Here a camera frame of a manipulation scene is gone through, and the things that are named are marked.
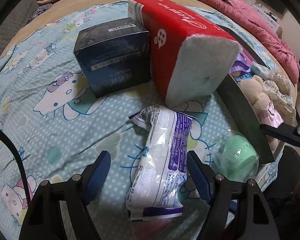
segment dark blue box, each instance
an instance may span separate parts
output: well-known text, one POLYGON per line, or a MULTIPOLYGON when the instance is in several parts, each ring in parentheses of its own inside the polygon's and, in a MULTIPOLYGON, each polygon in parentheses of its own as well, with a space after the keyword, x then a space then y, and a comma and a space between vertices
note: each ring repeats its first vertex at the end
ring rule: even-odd
POLYGON ((97 98, 149 82, 149 36, 131 18, 79 32, 74 55, 97 98))

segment plastic wrapped snack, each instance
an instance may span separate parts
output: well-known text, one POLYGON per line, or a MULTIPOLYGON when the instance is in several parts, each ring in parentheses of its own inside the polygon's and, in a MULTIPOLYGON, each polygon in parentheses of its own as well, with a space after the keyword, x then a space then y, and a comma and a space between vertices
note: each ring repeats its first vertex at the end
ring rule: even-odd
POLYGON ((218 150, 212 154, 211 168, 227 179, 246 182, 258 173, 259 156, 250 142, 239 132, 229 131, 220 137, 218 150))
POLYGON ((186 180, 186 142, 191 117, 164 106, 150 106, 129 117, 149 131, 146 146, 126 199, 130 219, 182 215, 177 190, 186 180))

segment gray sofa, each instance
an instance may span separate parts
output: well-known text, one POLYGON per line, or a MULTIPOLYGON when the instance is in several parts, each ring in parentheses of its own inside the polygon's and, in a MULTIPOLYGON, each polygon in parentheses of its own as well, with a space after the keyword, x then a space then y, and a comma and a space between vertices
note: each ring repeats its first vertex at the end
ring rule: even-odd
POLYGON ((36 0, 22 0, 11 11, 0 26, 0 55, 38 7, 36 0))

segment tissue pack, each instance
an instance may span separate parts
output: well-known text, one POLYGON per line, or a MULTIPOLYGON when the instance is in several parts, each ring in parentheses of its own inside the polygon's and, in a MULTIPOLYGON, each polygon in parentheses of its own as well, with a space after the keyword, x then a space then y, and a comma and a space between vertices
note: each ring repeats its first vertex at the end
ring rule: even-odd
POLYGON ((131 18, 80 31, 74 55, 97 98, 150 80, 149 32, 131 18))
POLYGON ((153 79, 170 108, 214 92, 240 50, 219 26, 169 0, 129 0, 128 16, 150 32, 153 79))

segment black cable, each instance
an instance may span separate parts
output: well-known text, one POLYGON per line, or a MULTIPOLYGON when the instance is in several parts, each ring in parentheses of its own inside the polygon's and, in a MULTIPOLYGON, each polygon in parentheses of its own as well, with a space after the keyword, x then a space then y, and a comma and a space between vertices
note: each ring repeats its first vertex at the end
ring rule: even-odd
POLYGON ((296 109, 296 121, 297 121, 297 123, 300 123, 300 115, 299 115, 297 109, 296 109))
POLYGON ((8 147, 8 149, 11 151, 13 157, 15 158, 15 160, 17 162, 17 165, 18 165, 18 168, 19 168, 19 171, 21 174, 23 188, 24 188, 25 194, 26 194, 27 203, 29 205, 29 203, 31 201, 30 192, 29 192, 25 168, 23 166, 23 163, 22 163, 21 157, 18 153, 18 150, 14 146, 12 141, 8 138, 8 136, 6 136, 1 130, 0 130, 0 141, 2 141, 8 147))

